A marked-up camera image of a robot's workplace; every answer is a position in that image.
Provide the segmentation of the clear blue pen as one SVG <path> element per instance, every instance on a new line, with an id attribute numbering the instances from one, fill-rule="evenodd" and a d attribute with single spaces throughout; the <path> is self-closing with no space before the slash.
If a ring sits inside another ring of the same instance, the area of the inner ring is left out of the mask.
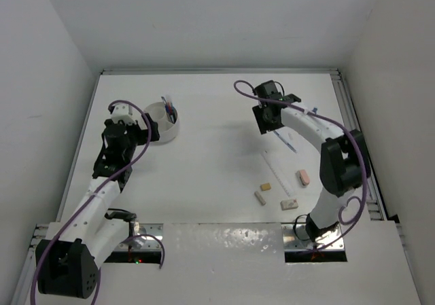
<path id="1" fill-rule="evenodd" d="M 288 140 L 286 140 L 283 136 L 282 136 L 282 134 L 280 134 L 279 132 L 277 132 L 277 131 L 274 131 L 273 132 L 274 133 L 274 135 L 276 136 L 276 137 L 278 137 L 279 139 L 280 139 L 280 141 L 282 141 L 290 150 L 292 150 L 295 154 L 297 154 L 297 150 L 293 147 L 293 145 L 288 141 Z"/>

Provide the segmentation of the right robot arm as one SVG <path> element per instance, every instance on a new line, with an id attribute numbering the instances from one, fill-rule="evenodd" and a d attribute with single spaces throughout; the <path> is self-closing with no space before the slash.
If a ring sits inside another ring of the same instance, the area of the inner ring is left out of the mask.
<path id="1" fill-rule="evenodd" d="M 370 176 L 366 142 L 361 131 L 349 131 L 337 121 L 316 114 L 297 96 L 282 94 L 277 84 L 270 80 L 251 89 L 259 101 L 252 110 L 261 134 L 291 128 L 320 154 L 322 190 L 305 224 L 309 239 L 314 241 L 339 223 L 359 221 Z M 343 211 L 352 200 L 359 201 L 360 209 L 352 219 L 345 220 Z"/>

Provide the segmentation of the dark blue pen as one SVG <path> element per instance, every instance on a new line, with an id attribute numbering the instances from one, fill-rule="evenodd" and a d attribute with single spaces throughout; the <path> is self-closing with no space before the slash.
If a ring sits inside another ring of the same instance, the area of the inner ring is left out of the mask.
<path id="1" fill-rule="evenodd" d="M 162 96 L 161 99 L 162 99 L 162 101 L 163 101 L 163 103 L 164 103 L 164 107 L 165 107 L 165 109 L 166 109 L 166 112 L 168 113 L 168 108 L 167 108 L 167 107 L 168 107 L 169 105 L 171 105 L 171 104 L 170 104 L 170 102 L 168 102 L 168 100 L 167 100 L 165 97 Z"/>

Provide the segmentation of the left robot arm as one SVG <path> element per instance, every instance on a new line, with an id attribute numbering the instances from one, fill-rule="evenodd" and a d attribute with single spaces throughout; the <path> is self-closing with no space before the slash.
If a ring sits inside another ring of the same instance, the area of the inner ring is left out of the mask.
<path id="1" fill-rule="evenodd" d="M 105 121 L 101 138 L 87 192 L 64 226 L 36 248 L 31 304 L 36 303 L 37 293 L 89 298 L 99 288 L 103 262 L 133 235 L 136 215 L 123 211 L 109 214 L 108 210 L 139 160 L 134 155 L 136 148 L 148 148 L 159 140 L 158 124 L 148 113 L 142 113 L 138 120 L 129 113 L 113 113 Z"/>

